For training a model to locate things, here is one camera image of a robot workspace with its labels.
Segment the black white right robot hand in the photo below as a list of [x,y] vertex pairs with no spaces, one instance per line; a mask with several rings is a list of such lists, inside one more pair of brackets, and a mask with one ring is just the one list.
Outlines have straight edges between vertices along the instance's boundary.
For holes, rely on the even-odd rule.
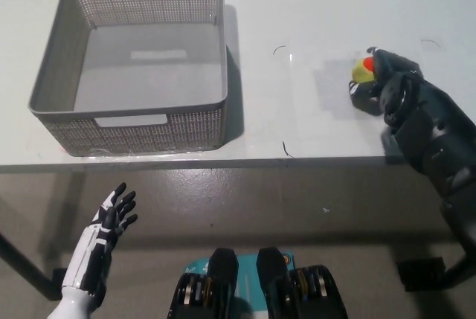
[[376,46],[366,50],[351,71],[348,92],[358,110],[380,116],[394,113],[405,94],[405,78],[422,78],[417,62]]

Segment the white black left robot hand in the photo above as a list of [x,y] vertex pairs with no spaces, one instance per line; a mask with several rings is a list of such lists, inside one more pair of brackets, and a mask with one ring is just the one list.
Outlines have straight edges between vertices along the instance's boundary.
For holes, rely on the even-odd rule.
[[106,197],[81,233],[62,281],[63,288],[79,289],[91,297],[105,293],[112,251],[138,219],[133,213],[136,192],[125,191],[126,183],[122,182]]

